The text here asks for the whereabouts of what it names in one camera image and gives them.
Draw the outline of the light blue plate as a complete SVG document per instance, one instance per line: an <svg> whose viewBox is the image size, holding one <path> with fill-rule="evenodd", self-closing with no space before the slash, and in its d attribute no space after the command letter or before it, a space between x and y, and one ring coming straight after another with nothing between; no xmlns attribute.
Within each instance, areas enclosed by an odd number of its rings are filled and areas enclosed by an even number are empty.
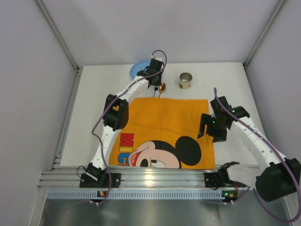
<svg viewBox="0 0 301 226"><path fill-rule="evenodd" d="M141 70L144 70L147 66L150 65L150 60L140 61L136 64L134 64L130 69L130 77L132 80L134 80L137 73Z"/></svg>

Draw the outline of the gold metal spoon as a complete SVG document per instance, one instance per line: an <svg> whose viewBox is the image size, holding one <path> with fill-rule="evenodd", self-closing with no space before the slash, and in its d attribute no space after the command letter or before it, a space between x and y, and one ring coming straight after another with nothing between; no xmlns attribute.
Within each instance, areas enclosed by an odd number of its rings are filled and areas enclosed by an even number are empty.
<svg viewBox="0 0 301 226"><path fill-rule="evenodd" d="M165 90L166 90L166 84L164 82L162 82L158 88L158 91L159 91L158 98L160 98L160 96L165 92Z"/></svg>

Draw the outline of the orange cartoon mouse towel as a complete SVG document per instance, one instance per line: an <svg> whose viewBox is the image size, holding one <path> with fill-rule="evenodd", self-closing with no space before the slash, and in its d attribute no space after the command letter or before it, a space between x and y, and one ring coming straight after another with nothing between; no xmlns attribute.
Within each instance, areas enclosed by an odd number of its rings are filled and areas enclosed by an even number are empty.
<svg viewBox="0 0 301 226"><path fill-rule="evenodd" d="M129 121L115 141L109 164L214 169L213 139L208 135L198 138L204 113L209 113L208 101L204 99L135 99L129 106Z"/></svg>

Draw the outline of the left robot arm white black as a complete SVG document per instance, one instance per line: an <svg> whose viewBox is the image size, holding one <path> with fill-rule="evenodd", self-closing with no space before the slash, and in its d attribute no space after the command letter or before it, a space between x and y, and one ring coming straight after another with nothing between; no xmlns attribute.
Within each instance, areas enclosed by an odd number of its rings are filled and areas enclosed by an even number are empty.
<svg viewBox="0 0 301 226"><path fill-rule="evenodd" d="M93 180L104 180L115 140L128 123L131 102L158 81L165 65L161 57L152 57L150 64L139 71L127 87L115 95L107 96L103 114L92 129L92 135L99 140L99 146L86 174Z"/></svg>

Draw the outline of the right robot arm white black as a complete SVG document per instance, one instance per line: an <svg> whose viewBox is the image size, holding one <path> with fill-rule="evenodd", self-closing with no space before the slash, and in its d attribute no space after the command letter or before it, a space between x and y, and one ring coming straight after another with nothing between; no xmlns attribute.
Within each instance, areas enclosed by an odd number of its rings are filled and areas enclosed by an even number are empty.
<svg viewBox="0 0 301 226"><path fill-rule="evenodd" d="M224 142L232 131L244 144L259 165L259 171L237 161L218 169L221 185L234 182L254 188L266 202L295 193L299 186L301 164L280 153L257 129L250 114L242 106L232 107L225 96L210 102L213 114L202 114L198 138L208 135L213 142Z"/></svg>

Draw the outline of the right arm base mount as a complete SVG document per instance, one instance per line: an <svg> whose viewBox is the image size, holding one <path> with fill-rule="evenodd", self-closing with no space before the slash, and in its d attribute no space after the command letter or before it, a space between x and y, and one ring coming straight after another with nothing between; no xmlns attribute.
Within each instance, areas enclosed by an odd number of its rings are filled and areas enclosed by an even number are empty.
<svg viewBox="0 0 301 226"><path fill-rule="evenodd" d="M204 173L205 186L206 188L218 189L224 187L246 187L246 185L239 182L225 182L219 175L218 172L206 172Z"/></svg>

